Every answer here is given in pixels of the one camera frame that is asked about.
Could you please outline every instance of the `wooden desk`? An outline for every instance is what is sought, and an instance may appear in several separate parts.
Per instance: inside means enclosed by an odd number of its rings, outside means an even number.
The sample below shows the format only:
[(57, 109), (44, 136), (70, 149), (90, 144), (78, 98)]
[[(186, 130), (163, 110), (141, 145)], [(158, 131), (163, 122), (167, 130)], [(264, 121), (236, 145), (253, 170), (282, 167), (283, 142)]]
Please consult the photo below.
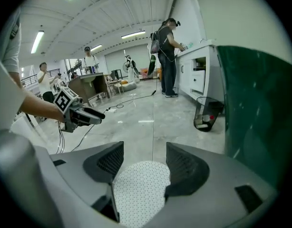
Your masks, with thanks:
[(89, 106), (91, 106), (89, 100), (100, 93), (105, 93), (110, 98), (103, 73), (78, 76), (69, 82), (69, 88), (82, 97), (83, 102)]

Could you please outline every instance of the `cabinet drawer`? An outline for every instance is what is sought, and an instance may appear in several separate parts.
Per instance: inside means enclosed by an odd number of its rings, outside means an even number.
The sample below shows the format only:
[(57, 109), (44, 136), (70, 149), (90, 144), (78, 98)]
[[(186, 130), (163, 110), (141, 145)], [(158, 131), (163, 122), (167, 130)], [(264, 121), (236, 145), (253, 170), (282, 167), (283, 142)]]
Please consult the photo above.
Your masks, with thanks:
[(190, 75), (191, 89), (203, 93), (204, 82), (205, 82), (205, 70), (196, 71), (194, 72), (193, 75)]

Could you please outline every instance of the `floor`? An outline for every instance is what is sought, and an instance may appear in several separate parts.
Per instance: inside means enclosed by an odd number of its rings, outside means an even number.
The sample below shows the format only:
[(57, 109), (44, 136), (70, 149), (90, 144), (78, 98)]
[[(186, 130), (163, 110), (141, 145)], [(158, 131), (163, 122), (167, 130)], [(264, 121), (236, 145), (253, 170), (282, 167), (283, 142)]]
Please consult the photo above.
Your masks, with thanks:
[[(178, 98), (161, 94), (158, 80), (141, 81), (137, 88), (116, 94), (111, 99), (93, 100), (94, 107), (104, 111), (133, 97), (151, 95), (124, 103), (114, 113), (106, 112), (102, 124), (95, 125), (76, 150), (95, 147), (110, 142), (124, 141), (124, 163), (118, 175), (128, 166), (140, 161), (157, 161), (166, 164), (166, 142), (191, 145), (200, 149), (224, 152), (224, 117), (218, 117), (208, 133), (194, 128), (195, 101), (180, 92)], [(64, 133), (64, 152), (73, 150), (91, 126), (77, 128), (74, 133)], [(36, 128), (46, 140), (50, 154), (58, 150), (57, 122), (47, 119)]]

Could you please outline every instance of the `wastebasket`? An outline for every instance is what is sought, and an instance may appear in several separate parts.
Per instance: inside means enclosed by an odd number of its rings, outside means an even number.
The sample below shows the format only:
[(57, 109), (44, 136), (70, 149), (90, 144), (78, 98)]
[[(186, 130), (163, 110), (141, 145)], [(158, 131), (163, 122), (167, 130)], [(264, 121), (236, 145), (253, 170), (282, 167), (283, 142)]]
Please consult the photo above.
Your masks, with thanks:
[(210, 131), (223, 108), (223, 103), (210, 97), (197, 98), (194, 118), (195, 128), (202, 132)]

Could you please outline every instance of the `black t-shirt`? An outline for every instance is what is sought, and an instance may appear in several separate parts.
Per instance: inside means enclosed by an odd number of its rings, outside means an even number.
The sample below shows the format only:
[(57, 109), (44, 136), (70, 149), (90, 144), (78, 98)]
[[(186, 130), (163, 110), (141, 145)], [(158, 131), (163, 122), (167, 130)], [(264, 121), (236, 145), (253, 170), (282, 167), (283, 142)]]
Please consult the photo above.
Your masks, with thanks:
[(172, 31), (168, 26), (162, 28), (159, 31), (159, 37), (160, 37), (160, 48), (161, 50), (166, 54), (166, 56), (169, 58), (169, 60), (174, 60), (175, 58), (175, 48), (169, 43), (167, 39), (168, 34), (172, 34)]

